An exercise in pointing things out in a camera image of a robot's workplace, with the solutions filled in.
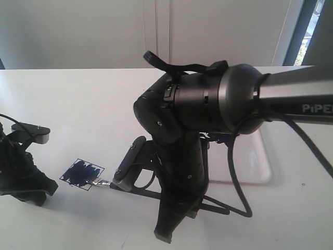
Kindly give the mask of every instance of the table surface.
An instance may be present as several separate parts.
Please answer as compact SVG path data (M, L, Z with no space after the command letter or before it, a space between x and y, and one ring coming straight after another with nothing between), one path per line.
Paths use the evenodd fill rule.
M132 105L161 75L156 69L2 70L1 113L52 129L47 144L29 148L50 178L59 179L69 167L59 163L75 158L75 143L87 138L99 141L86 146L85 159L111 177L133 139L147 135ZM9 132L11 123L1 122ZM333 162L333 126L301 127ZM196 219L184 219L169 245L153 234L157 200L97 187L87 192L57 181L59 189L41 208L0 198L1 249L332 249L333 180L287 125L267 123L261 132L273 178L242 186L252 218L199 211ZM56 142L63 148L55 152ZM210 184L208 195L242 208L230 184Z

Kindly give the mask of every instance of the white wall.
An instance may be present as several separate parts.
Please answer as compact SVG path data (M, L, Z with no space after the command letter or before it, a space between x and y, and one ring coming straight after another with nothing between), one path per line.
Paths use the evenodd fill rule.
M16 68L281 65L303 0L0 0L0 58Z

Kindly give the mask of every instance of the robotic arm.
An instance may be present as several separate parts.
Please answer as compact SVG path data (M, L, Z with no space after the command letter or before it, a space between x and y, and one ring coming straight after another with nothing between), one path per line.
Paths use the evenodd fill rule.
M134 103L135 116L151 134L152 141L139 138L141 141L134 142L114 175L111 188L161 200L155 228L158 239L170 243L177 225L185 216L194 218L199 208L252 216L235 173L233 145L238 134L250 134L264 121L287 122L333 177L332 166L295 124L333 124L332 67L261 74L246 64L229 67L226 61L209 67L174 66L152 52L144 58L166 72ZM208 145L201 132L231 134L229 169L246 211L204 195L208 188ZM134 186L142 168L154 171L161 194ZM203 199L218 204L220 210L208 207Z

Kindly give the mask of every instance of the white table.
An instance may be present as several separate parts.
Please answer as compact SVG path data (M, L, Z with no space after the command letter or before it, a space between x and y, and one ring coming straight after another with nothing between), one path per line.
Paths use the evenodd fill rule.
M47 144L32 145L29 151L59 184L42 208L0 197L1 249L333 249L333 180L282 122L262 127L273 179L266 185L243 185L253 217L199 211L195 220L186 218L177 227L171 245L153 234L158 201L97 187L87 192L58 180L69 167L59 166L58 159L75 155L75 149L69 152L70 141L58 152L52 152L52 145L59 138L66 141L73 131L78 140L104 141L87 145L85 159L105 167L104 177L113 176L128 146L147 135L132 105L161 75L155 69L0 71L1 113L52 129ZM113 98L118 105L111 106ZM11 123L1 122L9 132ZM333 162L328 155L333 126L302 127ZM242 208L230 184L210 184L208 194Z

